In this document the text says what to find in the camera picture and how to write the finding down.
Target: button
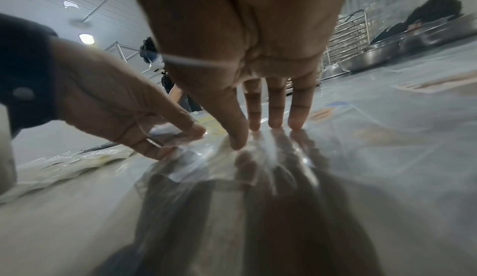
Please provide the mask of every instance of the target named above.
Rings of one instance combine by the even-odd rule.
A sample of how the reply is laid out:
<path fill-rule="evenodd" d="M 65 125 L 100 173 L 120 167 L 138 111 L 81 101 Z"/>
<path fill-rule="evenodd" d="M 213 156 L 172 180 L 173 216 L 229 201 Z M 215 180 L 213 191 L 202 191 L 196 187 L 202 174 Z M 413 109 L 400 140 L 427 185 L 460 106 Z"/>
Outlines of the button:
<path fill-rule="evenodd" d="M 35 98 L 35 93 L 29 88 L 16 88 L 13 90 L 13 95 L 22 101 L 32 101 Z"/>

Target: white ceiling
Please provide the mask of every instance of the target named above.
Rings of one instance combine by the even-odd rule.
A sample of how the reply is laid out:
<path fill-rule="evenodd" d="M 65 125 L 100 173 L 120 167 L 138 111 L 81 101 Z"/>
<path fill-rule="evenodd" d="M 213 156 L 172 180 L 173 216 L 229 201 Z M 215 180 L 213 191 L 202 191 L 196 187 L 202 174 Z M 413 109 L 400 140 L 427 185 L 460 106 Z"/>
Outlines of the white ceiling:
<path fill-rule="evenodd" d="M 60 37 L 80 41 L 78 35 L 94 36 L 95 46 L 104 49 L 115 41 L 139 47 L 150 35 L 149 28 L 135 0 L 108 0 L 87 22 L 88 27 L 72 24 L 84 19 L 104 0 L 69 0 L 79 9 L 64 8 L 64 0 L 0 0 L 0 12 L 26 18 L 54 29 Z"/>

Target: person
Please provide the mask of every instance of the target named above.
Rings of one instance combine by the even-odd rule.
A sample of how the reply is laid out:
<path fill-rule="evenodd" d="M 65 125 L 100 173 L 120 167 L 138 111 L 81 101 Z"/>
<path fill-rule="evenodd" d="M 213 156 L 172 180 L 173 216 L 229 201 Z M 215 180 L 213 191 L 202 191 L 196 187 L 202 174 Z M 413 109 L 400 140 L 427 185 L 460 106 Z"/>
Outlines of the person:
<path fill-rule="evenodd" d="M 439 20 L 444 17 L 455 19 L 462 16 L 462 2 L 460 0 L 428 0 L 422 6 L 417 7 L 406 19 L 392 27 L 387 28 L 376 36 L 371 44 L 401 34 L 405 31 L 417 28 L 424 23 Z"/>
<path fill-rule="evenodd" d="M 302 128 L 316 69 L 344 0 L 138 0 L 173 81 L 242 148 L 261 123 L 261 80 L 269 121 L 282 126 L 286 80 L 294 92 L 288 125 Z M 137 123 L 154 115 L 193 136 L 205 129 L 157 86 L 108 54 L 2 16 L 1 98 L 12 129 L 60 119 L 145 156 L 161 156 Z M 237 100 L 243 85 L 248 120 Z"/>
<path fill-rule="evenodd" d="M 143 44 L 140 47 L 139 56 L 141 56 L 144 59 L 144 62 L 147 64 L 152 64 L 157 59 L 160 59 L 151 37 L 143 40 Z M 178 103 L 180 107 L 184 108 L 188 112 L 202 110 L 199 104 L 197 104 L 191 97 L 184 94 L 184 92 L 172 82 L 165 69 L 162 70 L 161 73 L 162 78 L 160 82 L 162 87 L 164 87 L 165 92 L 169 94 L 169 97 L 172 99 L 172 101 Z"/>

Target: person's left hand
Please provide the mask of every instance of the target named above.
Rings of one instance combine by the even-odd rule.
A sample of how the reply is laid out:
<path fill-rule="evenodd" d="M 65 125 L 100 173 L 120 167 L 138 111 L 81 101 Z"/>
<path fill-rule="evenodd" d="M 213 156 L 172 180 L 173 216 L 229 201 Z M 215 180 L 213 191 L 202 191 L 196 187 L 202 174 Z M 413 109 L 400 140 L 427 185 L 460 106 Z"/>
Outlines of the person's left hand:
<path fill-rule="evenodd" d="M 137 120 L 170 122 L 191 137 L 205 133 L 187 111 L 125 62 L 56 37 L 51 49 L 58 116 L 66 123 L 157 160 L 168 151 L 152 144 Z"/>

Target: ceiling panel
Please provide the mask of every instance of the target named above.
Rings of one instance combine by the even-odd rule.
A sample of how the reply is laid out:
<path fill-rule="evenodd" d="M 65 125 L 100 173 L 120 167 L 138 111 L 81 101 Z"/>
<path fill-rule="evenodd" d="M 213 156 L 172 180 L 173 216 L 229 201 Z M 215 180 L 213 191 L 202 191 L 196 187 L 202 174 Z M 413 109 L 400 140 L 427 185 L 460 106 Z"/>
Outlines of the ceiling panel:
<path fill-rule="evenodd" d="M 87 21 L 78 25 L 105 0 L 68 0 L 78 8 L 65 8 L 65 0 L 0 0 L 0 12 L 47 25 L 62 38 L 79 42 L 78 35 L 94 36 L 95 46 L 106 48 L 115 41 L 139 47 L 150 35 L 135 0 L 108 0 Z"/>

